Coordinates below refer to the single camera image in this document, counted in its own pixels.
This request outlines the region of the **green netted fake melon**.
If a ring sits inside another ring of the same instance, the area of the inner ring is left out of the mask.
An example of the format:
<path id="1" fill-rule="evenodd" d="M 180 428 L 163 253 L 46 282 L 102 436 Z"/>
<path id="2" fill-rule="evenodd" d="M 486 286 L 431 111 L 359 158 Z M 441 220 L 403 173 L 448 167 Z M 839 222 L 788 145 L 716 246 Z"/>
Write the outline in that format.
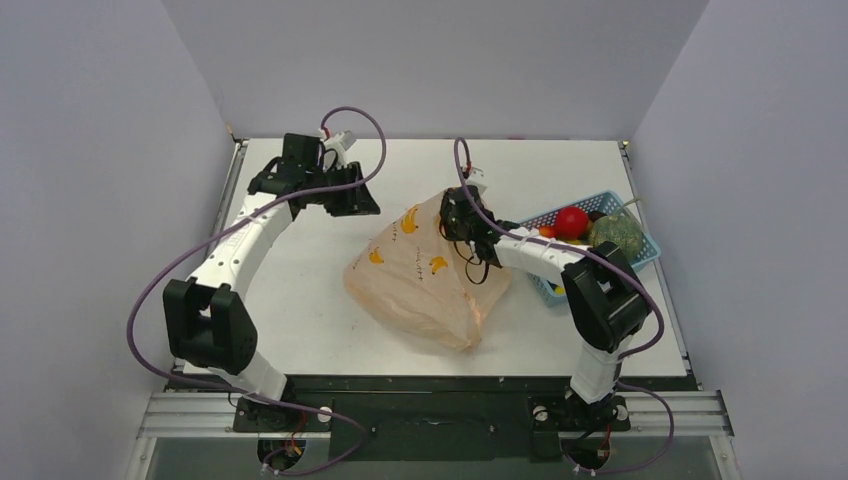
<path id="1" fill-rule="evenodd" d="M 624 253 L 629 262 L 636 260 L 644 245 L 640 224 L 624 213 L 607 215 L 593 222 L 588 235 L 592 247 L 612 242 Z"/>

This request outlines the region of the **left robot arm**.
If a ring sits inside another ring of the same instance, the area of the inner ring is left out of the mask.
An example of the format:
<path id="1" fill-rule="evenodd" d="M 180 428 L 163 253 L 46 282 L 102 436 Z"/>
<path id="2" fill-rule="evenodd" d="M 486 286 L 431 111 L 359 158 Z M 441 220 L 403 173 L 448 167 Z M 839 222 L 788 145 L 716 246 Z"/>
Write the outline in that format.
<path id="1" fill-rule="evenodd" d="M 379 213 L 360 163 L 346 158 L 354 143 L 350 131 L 286 134 L 280 155 L 249 182 L 233 233 L 187 279 L 163 290 L 172 354 L 263 396 L 259 416 L 275 430 L 295 423 L 299 405 L 285 394 L 286 375 L 260 353 L 244 297 L 275 240 L 308 206 L 332 217 Z"/>

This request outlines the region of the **orange red fake mango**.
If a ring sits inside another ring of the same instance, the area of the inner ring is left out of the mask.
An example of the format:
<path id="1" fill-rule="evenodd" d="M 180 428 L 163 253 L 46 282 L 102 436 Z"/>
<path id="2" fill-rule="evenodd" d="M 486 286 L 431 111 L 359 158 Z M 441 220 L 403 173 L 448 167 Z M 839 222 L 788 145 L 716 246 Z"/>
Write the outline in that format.
<path id="1" fill-rule="evenodd" d="M 556 229 L 550 225 L 542 225 L 538 227 L 538 232 L 542 237 L 555 239 L 557 237 Z"/>

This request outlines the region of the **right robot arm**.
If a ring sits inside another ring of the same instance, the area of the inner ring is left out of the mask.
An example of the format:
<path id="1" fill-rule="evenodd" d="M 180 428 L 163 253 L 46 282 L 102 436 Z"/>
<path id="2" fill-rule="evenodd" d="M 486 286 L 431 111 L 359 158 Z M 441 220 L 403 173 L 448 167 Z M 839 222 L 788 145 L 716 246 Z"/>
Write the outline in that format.
<path id="1" fill-rule="evenodd" d="M 603 399 L 615 388 L 632 337 L 656 309 L 620 246 L 578 247 L 497 221 L 474 186 L 446 190 L 439 221 L 447 240 L 467 244 L 484 264 L 520 270 L 564 288 L 582 339 L 564 413 L 578 427 L 592 425 L 603 415 Z"/>

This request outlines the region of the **orange plastic bag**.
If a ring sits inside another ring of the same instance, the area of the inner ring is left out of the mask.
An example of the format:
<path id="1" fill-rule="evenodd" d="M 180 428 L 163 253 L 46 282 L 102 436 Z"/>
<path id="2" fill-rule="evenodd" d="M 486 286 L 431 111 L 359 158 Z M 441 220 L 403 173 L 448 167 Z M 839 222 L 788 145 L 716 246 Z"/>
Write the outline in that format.
<path id="1" fill-rule="evenodd" d="M 373 319 L 412 342 L 469 351 L 512 273 L 471 262 L 469 246 L 443 237 L 442 197 L 412 206 L 377 234 L 346 267 L 343 285 Z"/>

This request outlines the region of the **bright red fake apple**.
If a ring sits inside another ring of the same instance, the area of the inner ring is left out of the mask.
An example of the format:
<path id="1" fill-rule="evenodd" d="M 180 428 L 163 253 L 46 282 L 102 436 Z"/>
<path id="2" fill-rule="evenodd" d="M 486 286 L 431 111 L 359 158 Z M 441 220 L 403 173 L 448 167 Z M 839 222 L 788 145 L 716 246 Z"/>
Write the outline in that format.
<path id="1" fill-rule="evenodd" d="M 554 219 L 554 230 L 558 238 L 576 240 L 589 228 L 588 214 L 576 206 L 560 209 Z"/>

